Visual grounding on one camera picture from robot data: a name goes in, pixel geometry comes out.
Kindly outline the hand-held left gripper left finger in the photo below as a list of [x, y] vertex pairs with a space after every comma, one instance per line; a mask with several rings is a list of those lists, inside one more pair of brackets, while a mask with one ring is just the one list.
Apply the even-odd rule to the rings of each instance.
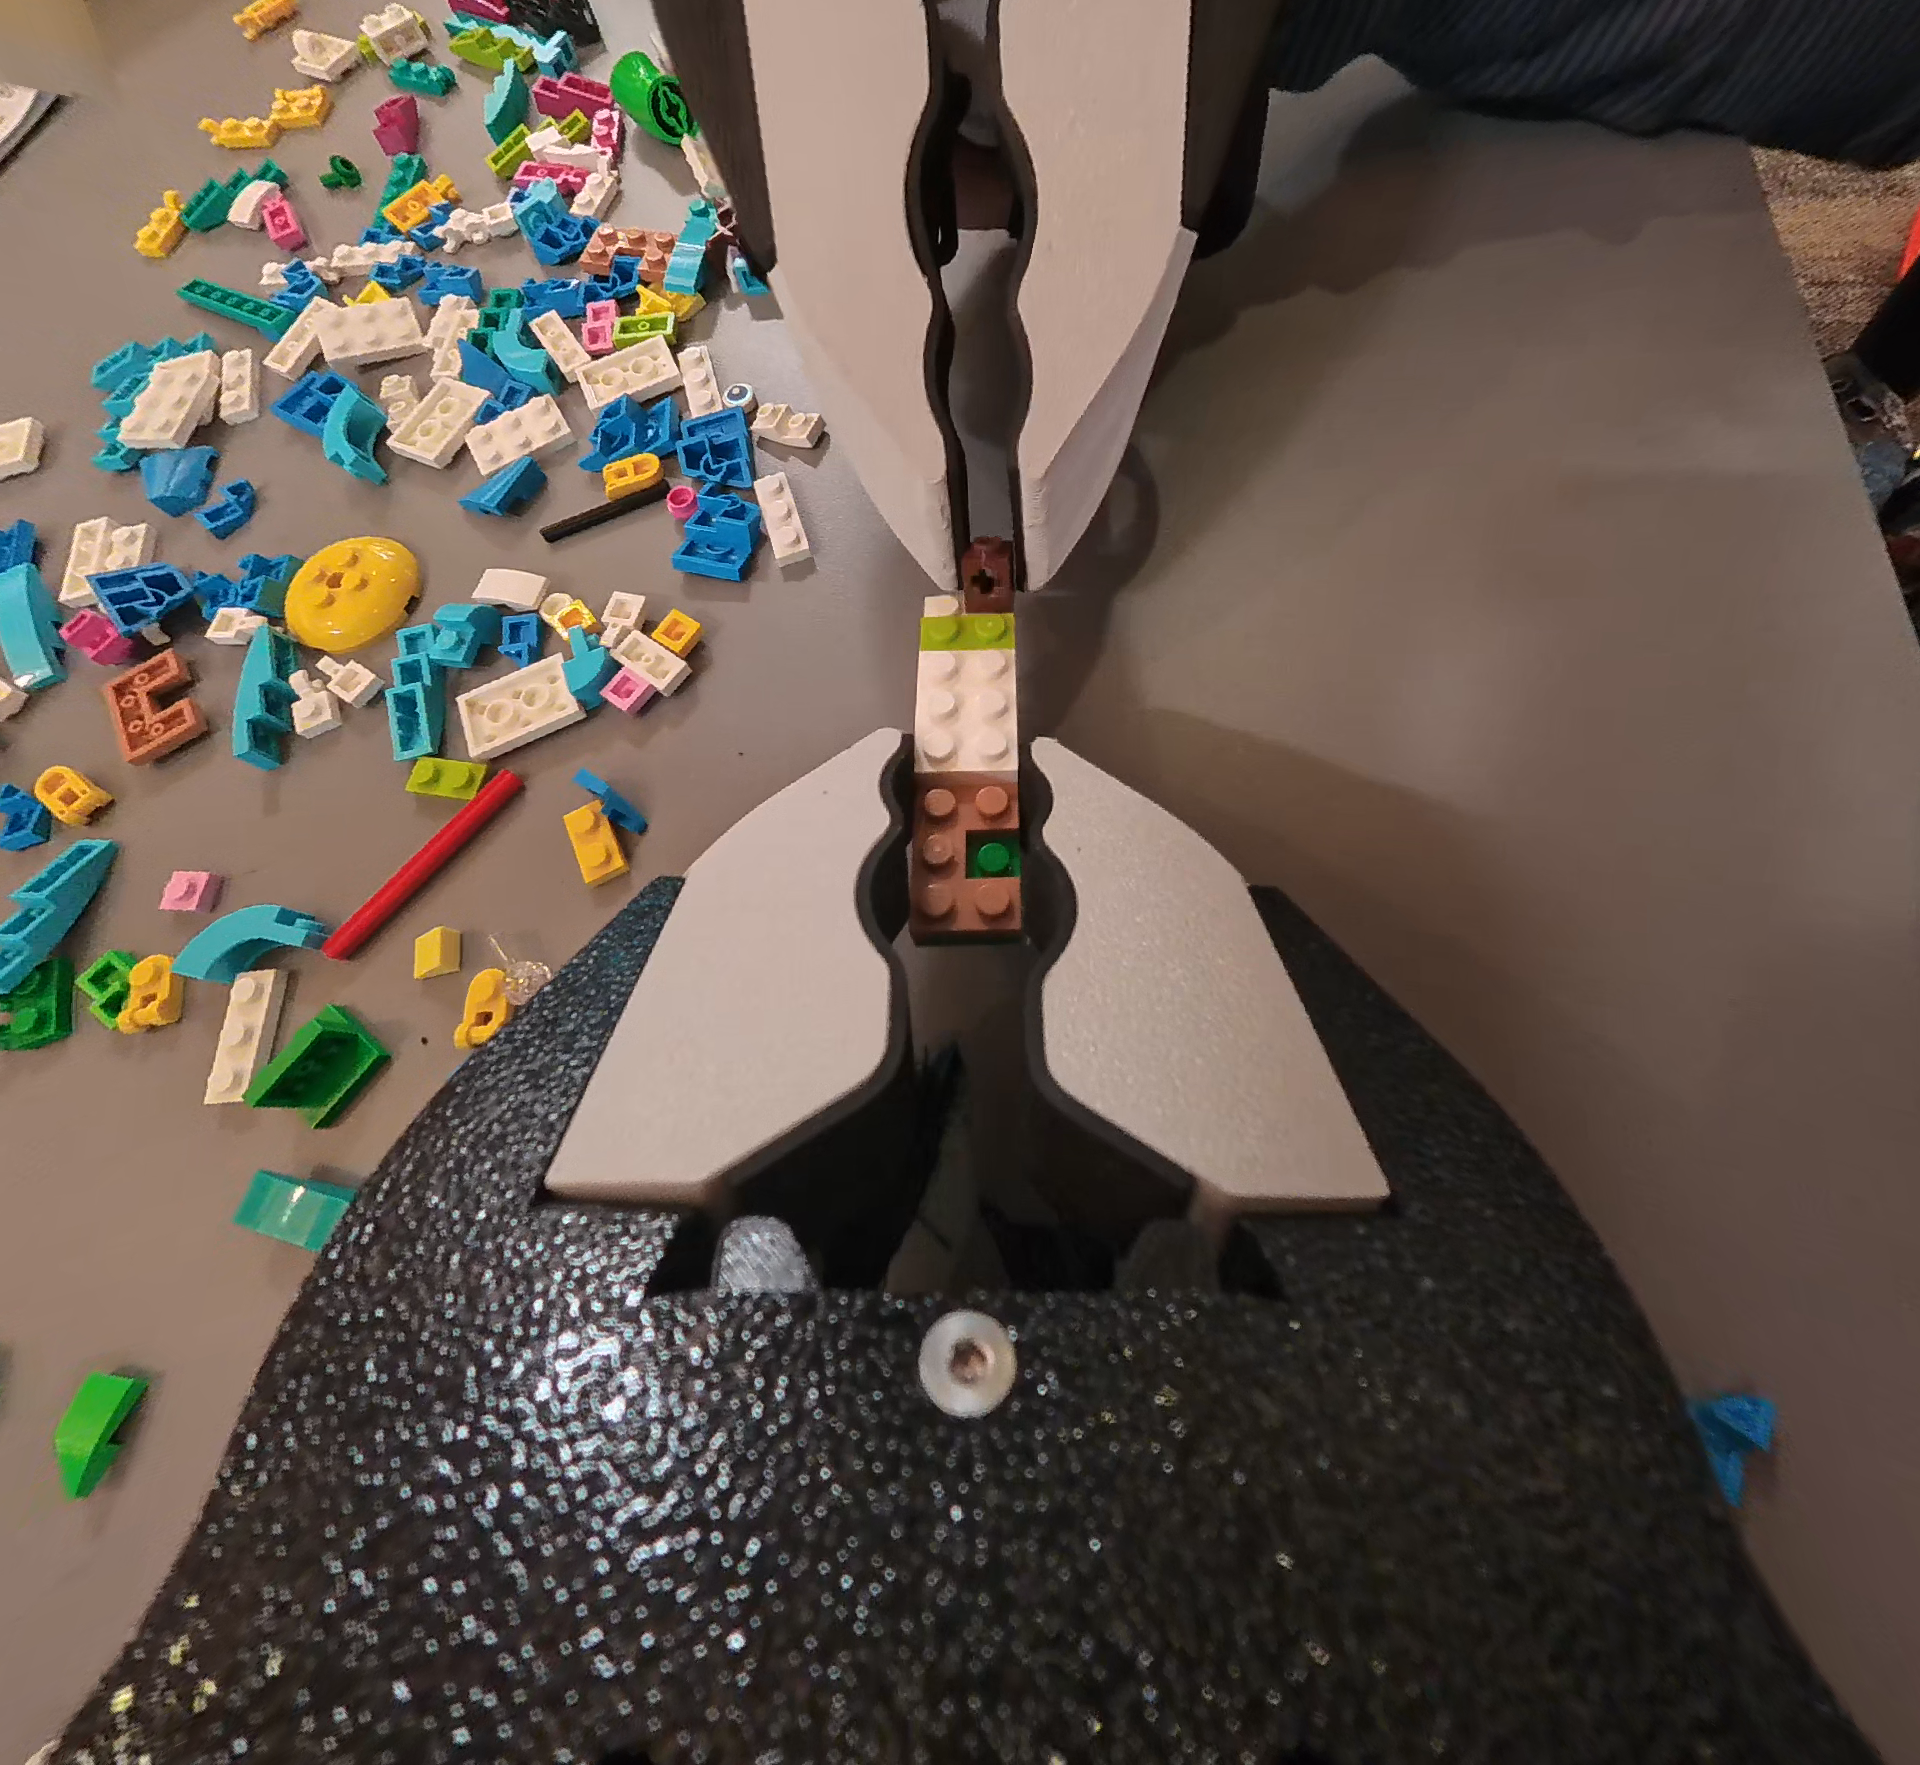
[[714, 1205], [902, 1068], [903, 736], [776, 793], [687, 871], [545, 1173], [572, 1202]]

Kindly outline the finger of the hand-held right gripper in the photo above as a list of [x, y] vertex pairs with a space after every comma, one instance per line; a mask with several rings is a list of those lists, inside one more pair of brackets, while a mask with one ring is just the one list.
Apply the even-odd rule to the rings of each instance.
[[921, 0], [743, 0], [774, 290], [820, 408], [876, 510], [948, 591], [948, 437], [929, 401], [935, 279], [908, 224], [908, 161], [929, 107]]
[[994, 0], [1000, 96], [1031, 176], [1015, 293], [1031, 587], [1108, 493], [1193, 259], [1190, 15], [1193, 0]]

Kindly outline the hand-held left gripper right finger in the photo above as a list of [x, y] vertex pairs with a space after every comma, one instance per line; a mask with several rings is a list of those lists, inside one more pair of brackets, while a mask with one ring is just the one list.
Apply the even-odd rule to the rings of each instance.
[[1065, 744], [1031, 744], [1072, 918], [1040, 980], [1065, 1101], [1193, 1181], [1193, 1211], [1371, 1211], [1387, 1181], [1237, 868]]

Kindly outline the brown white lime brick assembly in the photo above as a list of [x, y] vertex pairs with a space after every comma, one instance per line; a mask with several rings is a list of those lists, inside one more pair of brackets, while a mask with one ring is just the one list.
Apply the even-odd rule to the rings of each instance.
[[1018, 625], [924, 605], [913, 713], [908, 927], [921, 943], [1022, 935]]

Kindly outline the small dark brown brick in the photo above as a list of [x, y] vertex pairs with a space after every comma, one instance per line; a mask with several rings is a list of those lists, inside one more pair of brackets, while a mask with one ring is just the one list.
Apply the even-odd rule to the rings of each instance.
[[961, 606], [969, 648], [1011, 648], [1018, 637], [1018, 552], [1005, 537], [981, 537], [961, 560]]

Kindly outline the green round printed brick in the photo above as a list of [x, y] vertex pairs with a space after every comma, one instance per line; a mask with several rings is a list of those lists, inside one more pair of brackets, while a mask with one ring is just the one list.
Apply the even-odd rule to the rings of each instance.
[[622, 53], [607, 83], [614, 104], [660, 143], [679, 146], [700, 135], [679, 80], [648, 51]]

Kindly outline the red rod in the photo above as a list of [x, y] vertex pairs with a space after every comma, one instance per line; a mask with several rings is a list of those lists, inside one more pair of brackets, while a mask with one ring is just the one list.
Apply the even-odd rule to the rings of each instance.
[[495, 772], [460, 814], [435, 829], [359, 911], [324, 940], [324, 958], [331, 961], [357, 958], [523, 791], [524, 780], [519, 772]]

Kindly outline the pile of colourful toy bricks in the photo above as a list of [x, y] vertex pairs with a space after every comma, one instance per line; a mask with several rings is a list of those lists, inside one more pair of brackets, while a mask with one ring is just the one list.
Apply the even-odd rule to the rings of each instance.
[[[91, 478], [110, 514], [68, 514], [62, 554], [4, 521], [4, 721], [80, 724], [104, 708], [115, 782], [68, 757], [4, 778], [4, 1054], [46, 1052], [75, 1012], [106, 1033], [179, 1025], [195, 984], [223, 998], [206, 1106], [290, 1108], [328, 1129], [391, 1059], [331, 1003], [277, 1052], [288, 964], [324, 958], [359, 911], [507, 759], [610, 708], [636, 718], [677, 690], [703, 634], [614, 587], [585, 603], [488, 560], [465, 600], [435, 587], [388, 522], [395, 479], [510, 524], [572, 463], [563, 514], [672, 486], [674, 567], [739, 582], [782, 478], [761, 444], [810, 450], [818, 411], [758, 395], [723, 408], [700, 318], [728, 287], [769, 304], [702, 127], [679, 146], [638, 128], [581, 64], [605, 39], [593, 0], [445, 0], [444, 44], [402, 3], [357, 36], [253, 0], [259, 41], [290, 24], [298, 77], [262, 116], [211, 118], [244, 161], [170, 190], [136, 233], [162, 265], [238, 228], [275, 246], [257, 289], [300, 309], [278, 340], [185, 305], [220, 332], [128, 334], [88, 370], [99, 408]], [[396, 630], [334, 656], [282, 623], [322, 547], [387, 537], [420, 560]], [[206, 736], [128, 765], [102, 686], [157, 650], [193, 671]]]

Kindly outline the black thin rod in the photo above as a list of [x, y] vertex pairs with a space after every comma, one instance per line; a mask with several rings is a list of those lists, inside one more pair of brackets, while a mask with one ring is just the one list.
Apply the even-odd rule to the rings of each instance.
[[561, 519], [543, 524], [540, 537], [550, 547], [560, 545], [572, 537], [585, 534], [594, 528], [608, 526], [619, 519], [631, 517], [638, 508], [660, 505], [665, 500], [670, 490], [672, 486], [668, 483], [653, 483], [622, 497], [607, 499], [601, 505], [593, 505], [583, 510], [563, 514]]

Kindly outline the teal long slope brick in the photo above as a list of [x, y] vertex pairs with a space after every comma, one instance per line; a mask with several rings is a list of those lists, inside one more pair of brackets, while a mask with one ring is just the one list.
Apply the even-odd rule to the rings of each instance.
[[235, 1208], [233, 1224], [306, 1253], [322, 1253], [357, 1193], [357, 1185], [259, 1170]]

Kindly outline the teal long plate brick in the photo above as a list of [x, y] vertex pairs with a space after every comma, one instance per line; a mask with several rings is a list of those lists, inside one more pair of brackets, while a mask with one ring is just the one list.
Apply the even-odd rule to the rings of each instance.
[[278, 340], [300, 321], [298, 307], [244, 293], [209, 279], [189, 279], [178, 289], [178, 298], [197, 311], [250, 328], [270, 342]]

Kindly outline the yellow round dish brick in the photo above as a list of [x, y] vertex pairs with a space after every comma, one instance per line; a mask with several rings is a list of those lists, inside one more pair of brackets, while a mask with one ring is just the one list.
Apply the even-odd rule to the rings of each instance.
[[387, 537], [344, 539], [298, 567], [282, 623], [306, 648], [340, 656], [396, 630], [420, 591], [420, 560], [410, 547]]

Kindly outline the brown notched plate brick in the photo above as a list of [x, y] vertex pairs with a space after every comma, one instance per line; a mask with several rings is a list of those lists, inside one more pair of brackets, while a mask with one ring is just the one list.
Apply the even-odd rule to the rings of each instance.
[[191, 687], [193, 671], [178, 648], [157, 650], [102, 686], [128, 765], [155, 762], [207, 734], [209, 721]]

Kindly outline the blue angled brick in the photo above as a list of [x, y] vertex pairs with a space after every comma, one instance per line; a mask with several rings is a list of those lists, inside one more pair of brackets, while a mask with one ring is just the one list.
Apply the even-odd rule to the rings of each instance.
[[1692, 1427], [1725, 1502], [1743, 1504], [1748, 1463], [1772, 1450], [1777, 1405], [1769, 1397], [1725, 1392], [1689, 1400]]

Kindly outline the green slope brick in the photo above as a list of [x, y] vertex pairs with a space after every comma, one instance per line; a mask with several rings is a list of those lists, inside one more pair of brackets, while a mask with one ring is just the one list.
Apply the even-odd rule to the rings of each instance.
[[60, 1482], [68, 1498], [80, 1502], [104, 1481], [121, 1455], [121, 1430], [148, 1387], [143, 1375], [83, 1375], [56, 1430]]

